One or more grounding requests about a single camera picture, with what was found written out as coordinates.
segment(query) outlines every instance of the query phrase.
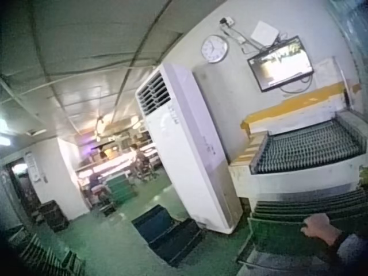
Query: air conditioner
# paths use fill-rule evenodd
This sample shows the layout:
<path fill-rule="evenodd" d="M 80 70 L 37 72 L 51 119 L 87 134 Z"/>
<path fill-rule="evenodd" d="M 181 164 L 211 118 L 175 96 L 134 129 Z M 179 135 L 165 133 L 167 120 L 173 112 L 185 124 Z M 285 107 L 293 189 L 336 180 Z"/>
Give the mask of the air conditioner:
<path fill-rule="evenodd" d="M 231 233 L 243 210 L 224 150 L 191 71 L 161 64 L 136 98 L 165 170 L 191 218 Z"/>

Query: ceiling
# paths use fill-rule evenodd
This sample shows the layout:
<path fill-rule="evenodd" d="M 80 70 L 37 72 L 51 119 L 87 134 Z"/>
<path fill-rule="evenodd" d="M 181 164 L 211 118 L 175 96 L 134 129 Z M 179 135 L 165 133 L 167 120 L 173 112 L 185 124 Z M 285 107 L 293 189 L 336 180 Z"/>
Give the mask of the ceiling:
<path fill-rule="evenodd" d="M 222 2 L 9 1 L 1 15 L 0 118 L 12 146 L 0 146 L 1 157 L 48 137 L 84 143 L 99 116 L 129 123 L 139 113 L 135 90 L 153 66 Z"/>

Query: tv screen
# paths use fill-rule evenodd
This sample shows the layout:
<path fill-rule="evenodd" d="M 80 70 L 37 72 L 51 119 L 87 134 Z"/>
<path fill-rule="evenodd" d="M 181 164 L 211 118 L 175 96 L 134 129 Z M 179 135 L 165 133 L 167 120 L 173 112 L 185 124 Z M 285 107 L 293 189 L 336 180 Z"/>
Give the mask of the tv screen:
<path fill-rule="evenodd" d="M 299 37 L 283 41 L 248 59 L 262 92 L 313 74 L 313 67 Z"/>

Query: hand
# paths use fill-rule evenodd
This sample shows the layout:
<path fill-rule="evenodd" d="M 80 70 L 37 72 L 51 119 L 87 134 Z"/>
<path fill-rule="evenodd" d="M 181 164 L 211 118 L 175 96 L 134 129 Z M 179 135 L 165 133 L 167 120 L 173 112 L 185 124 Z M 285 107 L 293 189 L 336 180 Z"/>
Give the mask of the hand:
<path fill-rule="evenodd" d="M 318 237 L 324 240 L 329 246 L 333 245 L 340 236 L 341 231 L 329 223 L 326 214 L 313 214 L 304 220 L 306 227 L 300 229 L 307 237 Z"/>

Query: air conditioner vent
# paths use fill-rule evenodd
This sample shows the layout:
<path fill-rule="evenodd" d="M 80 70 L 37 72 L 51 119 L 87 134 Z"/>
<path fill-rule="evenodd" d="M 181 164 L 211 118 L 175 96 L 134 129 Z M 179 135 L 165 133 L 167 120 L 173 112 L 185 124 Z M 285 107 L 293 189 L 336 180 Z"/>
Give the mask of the air conditioner vent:
<path fill-rule="evenodd" d="M 170 100 L 170 95 L 160 73 L 137 94 L 143 113 L 147 116 Z"/>

